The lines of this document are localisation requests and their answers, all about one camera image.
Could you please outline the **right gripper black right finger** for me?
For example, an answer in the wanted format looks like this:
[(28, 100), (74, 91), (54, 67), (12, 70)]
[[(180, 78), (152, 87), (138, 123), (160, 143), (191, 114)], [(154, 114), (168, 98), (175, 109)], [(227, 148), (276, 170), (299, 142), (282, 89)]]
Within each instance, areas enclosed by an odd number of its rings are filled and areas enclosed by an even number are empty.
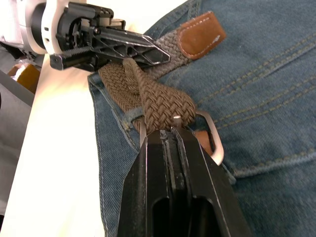
[(222, 169), (183, 128), (172, 128), (189, 195), (190, 237), (250, 237), (252, 232)]

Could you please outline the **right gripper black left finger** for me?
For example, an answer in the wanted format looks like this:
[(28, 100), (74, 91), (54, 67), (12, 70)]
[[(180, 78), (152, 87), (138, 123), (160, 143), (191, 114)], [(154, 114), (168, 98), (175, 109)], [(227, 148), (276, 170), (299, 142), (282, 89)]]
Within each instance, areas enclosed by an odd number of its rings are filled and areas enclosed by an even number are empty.
[(166, 130), (149, 134), (123, 184), (119, 237), (171, 237), (172, 202), (166, 164)]

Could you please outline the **black truss finger of the left gripper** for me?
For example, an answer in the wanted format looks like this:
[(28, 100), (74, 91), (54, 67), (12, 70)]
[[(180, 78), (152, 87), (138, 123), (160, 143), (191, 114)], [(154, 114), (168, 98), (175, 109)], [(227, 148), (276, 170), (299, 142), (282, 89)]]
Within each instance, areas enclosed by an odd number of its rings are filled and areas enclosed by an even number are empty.
[(114, 31), (101, 31), (93, 36), (92, 51), (104, 56), (113, 62), (122, 62), (131, 58), (139, 66), (155, 66), (170, 61), (171, 56), (159, 46), (124, 46), (111, 45)]

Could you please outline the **black hidden finger of the left gripper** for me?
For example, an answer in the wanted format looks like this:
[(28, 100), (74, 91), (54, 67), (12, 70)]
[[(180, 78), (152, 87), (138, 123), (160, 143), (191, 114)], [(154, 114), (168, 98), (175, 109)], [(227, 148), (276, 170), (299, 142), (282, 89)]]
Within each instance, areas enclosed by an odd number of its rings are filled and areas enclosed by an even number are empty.
[(156, 46), (155, 41), (146, 35), (130, 32), (130, 31), (115, 31), (111, 40), (111, 45), (124, 46)]

